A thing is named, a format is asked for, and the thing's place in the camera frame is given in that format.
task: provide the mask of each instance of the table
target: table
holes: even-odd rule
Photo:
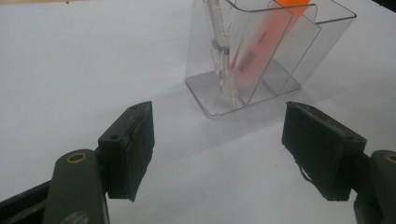
[[[300,91],[208,119],[183,82],[191,2],[0,6],[0,201],[152,101],[153,159],[135,203],[107,201],[111,223],[355,223],[356,193],[327,202],[282,146],[285,102],[344,123],[369,155],[396,150],[396,14],[339,0],[358,18]]]

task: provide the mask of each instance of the white tabletop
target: white tabletop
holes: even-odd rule
[[[306,182],[281,144],[287,101],[317,107],[396,150],[396,14],[339,0],[358,18],[295,93],[208,119],[184,84],[191,0],[0,6],[0,201],[95,149],[130,105],[152,101],[156,145],[135,203],[112,223],[355,223]]]

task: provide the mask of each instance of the pen holder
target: pen holder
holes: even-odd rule
[[[299,90],[355,18],[331,0],[194,0],[185,82],[210,118]]]

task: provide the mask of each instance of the orange highlighter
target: orange highlighter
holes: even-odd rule
[[[278,0],[277,2],[282,7],[292,7],[306,5],[309,0]],[[274,3],[272,7],[278,7],[277,3]],[[263,70],[275,53],[282,35],[289,32],[295,22],[303,16],[304,11],[305,7],[297,7],[267,12],[269,15],[265,17],[258,32],[251,38],[242,58],[238,60],[237,54],[235,55],[236,66],[232,66],[232,73],[238,90],[251,90],[257,85]]]

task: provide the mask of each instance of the transparent plastic container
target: transparent plastic container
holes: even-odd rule
[[[210,118],[299,90],[355,18],[331,0],[194,0],[185,82]]]

